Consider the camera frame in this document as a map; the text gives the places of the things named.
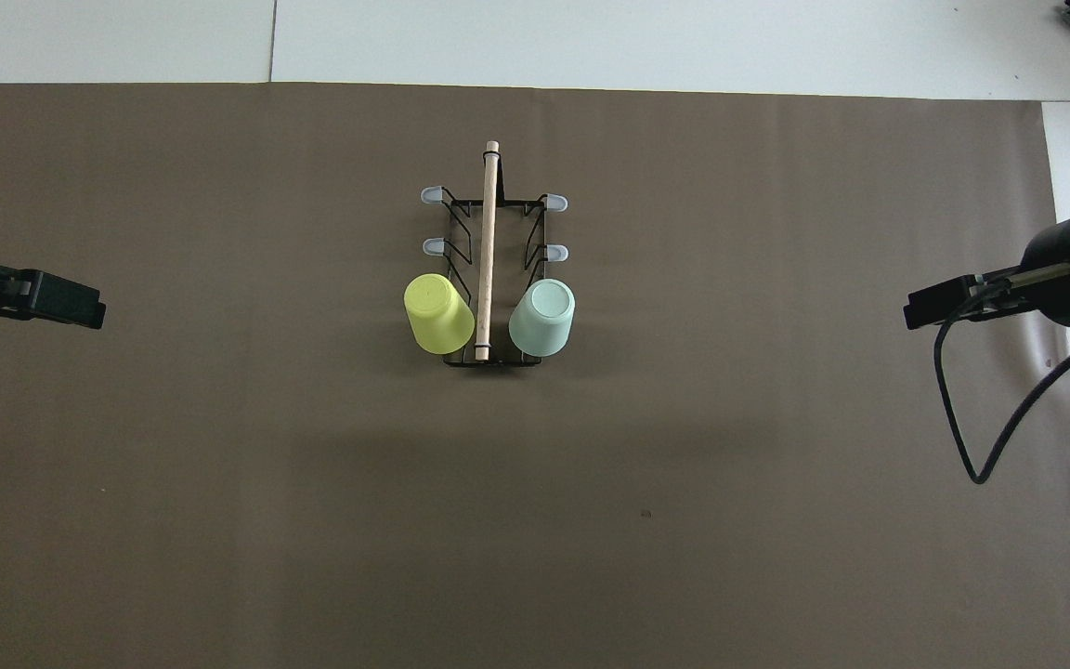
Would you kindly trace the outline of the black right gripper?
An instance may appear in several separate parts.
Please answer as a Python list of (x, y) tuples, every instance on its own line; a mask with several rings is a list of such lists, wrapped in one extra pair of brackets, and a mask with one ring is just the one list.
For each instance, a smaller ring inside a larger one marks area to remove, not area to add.
[[(1024, 248), (1022, 268), (1024, 271), (1054, 267), (1070, 267), (1070, 219), (1049, 226), (1038, 232)], [(1011, 278), (1017, 268), (965, 274), (947, 282), (939, 282), (920, 291), (910, 293), (903, 308), (906, 329), (942, 325), (950, 313), (969, 297), (976, 297), (989, 284)], [(1050, 321), (1070, 329), (1070, 271), (1059, 278), (1038, 282), (1018, 291), (1009, 291), (999, 297), (990, 297), (978, 306), (963, 311), (963, 319), (972, 322), (996, 321), (1040, 310)]]

